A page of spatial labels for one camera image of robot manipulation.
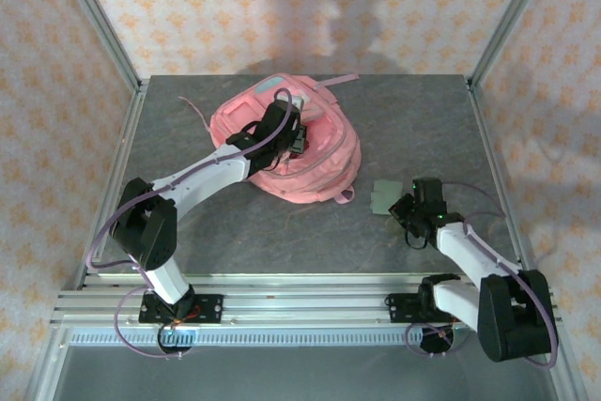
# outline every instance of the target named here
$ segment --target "black bracket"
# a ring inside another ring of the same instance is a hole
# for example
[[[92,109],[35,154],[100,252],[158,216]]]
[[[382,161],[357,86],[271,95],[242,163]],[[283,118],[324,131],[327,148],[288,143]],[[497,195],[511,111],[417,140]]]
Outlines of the black bracket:
[[[384,303],[391,323],[451,323],[452,315],[434,305],[433,286],[439,282],[459,279],[456,274],[437,274],[422,279],[417,293],[392,293]]]
[[[187,324],[220,324],[223,314],[223,295],[194,294],[191,311],[199,309],[197,316],[186,319]],[[145,293],[142,298],[140,324],[171,324],[173,311],[155,293]]]

